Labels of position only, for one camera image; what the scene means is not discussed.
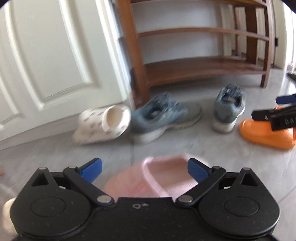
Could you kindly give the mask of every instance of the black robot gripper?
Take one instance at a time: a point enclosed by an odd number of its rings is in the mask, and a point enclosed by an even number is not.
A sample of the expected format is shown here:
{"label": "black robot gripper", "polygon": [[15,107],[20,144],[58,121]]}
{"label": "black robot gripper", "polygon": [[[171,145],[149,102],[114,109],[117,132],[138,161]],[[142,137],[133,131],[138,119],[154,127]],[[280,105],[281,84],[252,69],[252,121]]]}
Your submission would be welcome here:
{"label": "black robot gripper", "polygon": [[121,197],[115,203],[91,184],[101,164],[95,158],[63,172],[39,168],[11,207],[15,240],[276,240],[279,206],[250,168],[226,172],[192,158],[188,173],[199,184],[176,202]]}

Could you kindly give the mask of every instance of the shoe rack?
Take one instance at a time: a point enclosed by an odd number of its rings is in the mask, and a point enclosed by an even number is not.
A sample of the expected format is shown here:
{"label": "shoe rack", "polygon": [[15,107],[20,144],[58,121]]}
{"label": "shoe rack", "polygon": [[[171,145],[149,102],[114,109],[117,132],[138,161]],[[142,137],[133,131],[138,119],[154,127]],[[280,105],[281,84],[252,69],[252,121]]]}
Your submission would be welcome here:
{"label": "shoe rack", "polygon": [[[133,3],[142,1],[150,0],[117,0],[124,38],[133,67],[136,91],[142,105],[150,99],[149,88],[186,80],[197,80],[222,75],[262,74],[260,86],[262,88],[267,86],[274,56],[274,24],[271,0],[213,0],[233,5],[235,29],[186,27],[158,29],[138,33],[133,18]],[[238,7],[245,8],[247,31],[240,29]],[[264,9],[265,35],[259,35],[257,31],[257,8]],[[231,57],[182,58],[148,64],[143,63],[142,51],[138,42],[140,38],[157,34],[185,32],[235,34],[235,55]],[[240,36],[247,36],[247,53],[244,58],[240,54]],[[263,66],[257,63],[257,45],[259,39],[265,41],[265,60]]]}

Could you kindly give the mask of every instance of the orange shoe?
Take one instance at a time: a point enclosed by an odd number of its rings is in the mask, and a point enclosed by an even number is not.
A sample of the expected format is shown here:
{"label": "orange shoe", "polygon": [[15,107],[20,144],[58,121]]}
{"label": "orange shoe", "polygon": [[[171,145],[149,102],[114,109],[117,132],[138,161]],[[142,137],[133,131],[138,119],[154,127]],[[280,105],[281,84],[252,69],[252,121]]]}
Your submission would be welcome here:
{"label": "orange shoe", "polygon": [[244,120],[239,125],[239,132],[250,142],[278,149],[289,150],[296,144],[294,128],[272,131],[268,121]]}

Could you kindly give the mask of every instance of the white paneled door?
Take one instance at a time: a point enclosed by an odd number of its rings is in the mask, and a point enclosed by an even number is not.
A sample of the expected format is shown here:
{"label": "white paneled door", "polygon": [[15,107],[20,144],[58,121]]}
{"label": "white paneled door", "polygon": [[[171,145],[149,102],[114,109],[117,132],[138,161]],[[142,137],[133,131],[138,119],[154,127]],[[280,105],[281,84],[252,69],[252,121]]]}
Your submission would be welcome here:
{"label": "white paneled door", "polygon": [[13,0],[0,10],[0,141],[127,90],[103,0]]}

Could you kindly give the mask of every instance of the metal screw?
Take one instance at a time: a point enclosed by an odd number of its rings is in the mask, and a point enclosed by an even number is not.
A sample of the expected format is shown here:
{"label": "metal screw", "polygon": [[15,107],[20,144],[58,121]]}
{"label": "metal screw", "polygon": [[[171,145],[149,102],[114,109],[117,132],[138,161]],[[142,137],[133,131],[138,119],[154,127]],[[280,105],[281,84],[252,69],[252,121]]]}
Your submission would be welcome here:
{"label": "metal screw", "polygon": [[97,198],[97,201],[100,203],[109,203],[111,202],[112,198],[108,195],[102,195]]}
{"label": "metal screw", "polygon": [[184,203],[190,203],[193,201],[193,197],[189,196],[189,195],[182,195],[181,197],[178,197],[178,200],[180,202],[184,202]]}
{"label": "metal screw", "polygon": [[138,203],[133,204],[133,208],[140,209],[141,208],[141,204],[138,204]]}

